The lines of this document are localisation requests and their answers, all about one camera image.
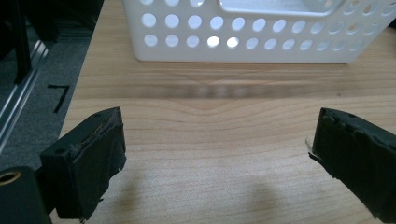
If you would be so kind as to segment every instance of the wood grain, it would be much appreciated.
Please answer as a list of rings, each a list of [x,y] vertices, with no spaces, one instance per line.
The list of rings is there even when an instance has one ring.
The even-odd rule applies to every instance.
[[[106,0],[63,133],[120,106],[128,161],[87,223],[379,223],[305,141],[323,106],[396,133],[395,37],[352,64],[144,63]]]

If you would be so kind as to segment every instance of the circular hole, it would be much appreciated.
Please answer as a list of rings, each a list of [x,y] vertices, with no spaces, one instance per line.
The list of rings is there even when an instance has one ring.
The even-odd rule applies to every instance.
[[[187,46],[190,48],[195,48],[199,45],[199,38],[198,36],[192,35],[189,38],[187,38]]]
[[[300,33],[306,26],[306,21],[297,21],[296,23],[294,23],[292,31],[295,34]]]
[[[350,48],[351,51],[355,51],[355,50],[360,49],[361,46],[363,46],[363,41],[360,40],[360,41],[358,41],[358,42],[356,42],[356,43],[352,43],[352,44],[349,46],[349,48]]]
[[[224,19],[222,17],[215,17],[210,21],[210,27],[214,30],[218,30],[224,24]]]
[[[210,48],[216,47],[220,43],[220,39],[217,36],[211,36],[207,39],[207,45]]]
[[[343,28],[344,28],[344,23],[339,21],[330,28],[329,32],[330,34],[334,35],[340,32]]]
[[[174,7],[178,4],[178,0],[165,0],[165,2],[169,7]]]
[[[269,39],[267,40],[267,42],[265,42],[264,47],[266,49],[273,49],[277,44],[277,40],[276,39]]]
[[[283,43],[283,49],[285,50],[292,49],[295,43],[296,41],[293,39],[287,40],[285,41],[285,43]]]
[[[336,44],[334,45],[333,49],[334,49],[335,51],[338,51],[338,50],[343,49],[346,45],[347,45],[347,42],[344,41],[344,40],[342,40],[342,41],[339,41],[338,43],[336,43]]]
[[[351,14],[358,9],[358,5],[361,3],[360,0],[353,0],[344,10],[346,14]]]
[[[200,7],[204,3],[204,1],[205,0],[190,0],[190,4],[193,7]]]
[[[180,20],[177,15],[171,14],[166,16],[165,23],[169,28],[176,28]]]
[[[382,12],[382,15],[388,16],[391,15],[396,10],[396,2],[390,3],[389,7],[386,7]]]
[[[375,12],[378,9],[379,2],[373,2],[372,4],[367,5],[367,7],[364,8],[363,14],[369,15]]]
[[[245,26],[245,19],[243,18],[236,18],[233,20],[232,27],[235,31],[240,31]]]
[[[325,50],[327,47],[329,47],[330,42],[329,41],[322,41],[318,44],[317,50]]]
[[[258,38],[251,38],[247,41],[247,49],[255,49],[259,45]]]
[[[154,0],[140,0],[140,2],[141,2],[143,5],[148,6],[148,5],[151,5],[152,2],[154,2]]]
[[[189,26],[191,29],[198,29],[202,24],[202,19],[199,16],[191,16],[189,18]]]
[[[0,175],[0,186],[10,184],[21,176],[21,172],[14,171]]]
[[[173,48],[178,44],[178,37],[175,35],[169,35],[166,37],[166,45]]]
[[[157,19],[155,19],[155,16],[150,14],[150,13],[146,13],[142,16],[142,22],[143,25],[145,25],[148,28],[151,28],[155,25],[155,23],[157,22]]]
[[[239,39],[236,37],[231,37],[230,39],[227,40],[227,46],[230,49],[236,48],[236,46],[238,46],[238,44],[239,44]]]
[[[369,26],[369,28],[366,29],[366,31],[364,32],[367,35],[371,35],[373,34],[375,31],[377,31],[379,28],[379,24],[378,23],[374,23],[371,26]]]
[[[318,34],[320,33],[320,31],[323,30],[324,26],[326,25],[326,23],[324,21],[318,21],[317,23],[315,23],[312,28],[311,28],[311,33],[312,34]]]
[[[330,8],[333,5],[333,0],[325,0],[324,7]]]
[[[361,2],[361,0],[353,0],[350,5],[352,5],[353,7],[356,7],[359,3]]]
[[[285,20],[276,21],[276,22],[274,23],[274,26],[273,26],[273,31],[274,31],[275,33],[282,32],[283,29],[285,29],[285,26],[286,26],[286,21],[285,21]]]
[[[145,36],[145,43],[149,47],[154,47],[158,43],[158,38],[155,35],[146,35]]]
[[[314,43],[314,42],[313,42],[312,40],[305,40],[305,41],[301,44],[300,49],[301,49],[301,50],[308,50],[309,48],[311,48],[311,46],[312,46],[313,43]]]
[[[253,22],[253,31],[260,32],[265,27],[265,19],[258,19]]]
[[[358,32],[360,28],[361,28],[361,25],[360,25],[359,23],[354,23],[354,24],[350,25],[350,26],[347,28],[347,32],[348,32],[350,35],[353,35],[353,34],[355,34],[356,32]]]

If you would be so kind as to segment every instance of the screw hole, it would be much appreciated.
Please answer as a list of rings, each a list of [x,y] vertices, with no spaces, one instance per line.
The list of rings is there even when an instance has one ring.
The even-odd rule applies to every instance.
[[[4,186],[10,184],[17,180],[21,176],[21,172],[9,172],[3,175],[0,175],[0,186]]]

